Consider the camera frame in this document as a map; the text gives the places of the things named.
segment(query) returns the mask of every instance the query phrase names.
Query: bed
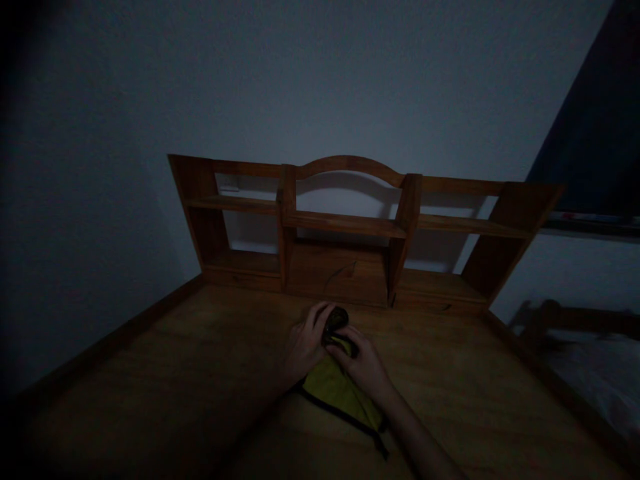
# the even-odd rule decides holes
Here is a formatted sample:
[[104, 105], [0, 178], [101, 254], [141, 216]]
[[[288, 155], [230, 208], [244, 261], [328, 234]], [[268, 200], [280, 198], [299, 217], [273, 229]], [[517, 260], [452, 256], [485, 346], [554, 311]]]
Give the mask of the bed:
[[573, 405], [568, 406], [588, 427], [615, 444], [620, 454], [637, 463], [640, 316], [566, 308], [554, 300], [545, 301], [528, 316], [521, 340], [584, 400], [570, 401]]

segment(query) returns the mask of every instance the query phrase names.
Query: arched top piece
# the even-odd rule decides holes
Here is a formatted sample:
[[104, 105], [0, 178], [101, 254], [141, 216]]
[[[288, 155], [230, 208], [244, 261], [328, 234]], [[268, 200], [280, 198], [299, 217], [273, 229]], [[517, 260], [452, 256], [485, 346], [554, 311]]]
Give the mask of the arched top piece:
[[365, 157], [356, 157], [354, 155], [334, 155], [332, 157], [324, 157], [309, 162], [306, 165], [295, 168], [295, 179], [304, 180], [306, 178], [335, 170], [350, 170], [361, 173], [368, 173], [374, 177], [384, 180], [393, 187], [401, 188], [402, 181], [405, 176], [388, 166]]

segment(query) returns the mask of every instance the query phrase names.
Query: right hand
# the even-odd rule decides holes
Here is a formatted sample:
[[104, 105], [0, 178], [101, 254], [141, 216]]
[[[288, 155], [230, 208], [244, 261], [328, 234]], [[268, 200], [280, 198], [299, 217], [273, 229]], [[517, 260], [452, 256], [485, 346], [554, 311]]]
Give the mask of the right hand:
[[384, 408], [392, 400], [395, 388], [375, 347], [368, 338], [351, 325], [336, 330], [336, 332], [347, 336], [358, 346], [360, 349], [358, 356], [352, 359], [335, 345], [327, 345], [326, 350], [344, 368], [358, 387], [379, 407]]

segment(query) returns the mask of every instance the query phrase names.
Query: bed frame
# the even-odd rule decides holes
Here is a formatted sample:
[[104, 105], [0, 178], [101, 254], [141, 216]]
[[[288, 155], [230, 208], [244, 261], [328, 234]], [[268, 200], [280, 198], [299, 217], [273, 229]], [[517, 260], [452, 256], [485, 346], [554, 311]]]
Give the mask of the bed frame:
[[[555, 300], [546, 300], [539, 309], [530, 313], [532, 313], [531, 318], [520, 336], [507, 342], [545, 386], [556, 394], [564, 406], [590, 430], [616, 460], [634, 477], [640, 478], [640, 458], [637, 452], [630, 448], [627, 440], [538, 356], [538, 351], [549, 330], [621, 333], [640, 341], [640, 315], [566, 308], [560, 306]], [[527, 312], [521, 311], [519, 316], [524, 317], [527, 316], [526, 314]]]

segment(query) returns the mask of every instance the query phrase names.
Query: white bedsheet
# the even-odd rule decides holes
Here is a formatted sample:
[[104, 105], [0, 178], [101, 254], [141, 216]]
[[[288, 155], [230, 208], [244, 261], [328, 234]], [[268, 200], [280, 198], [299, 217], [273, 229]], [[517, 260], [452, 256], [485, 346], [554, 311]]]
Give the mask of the white bedsheet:
[[640, 445], [640, 342], [610, 335], [544, 358], [615, 430]]

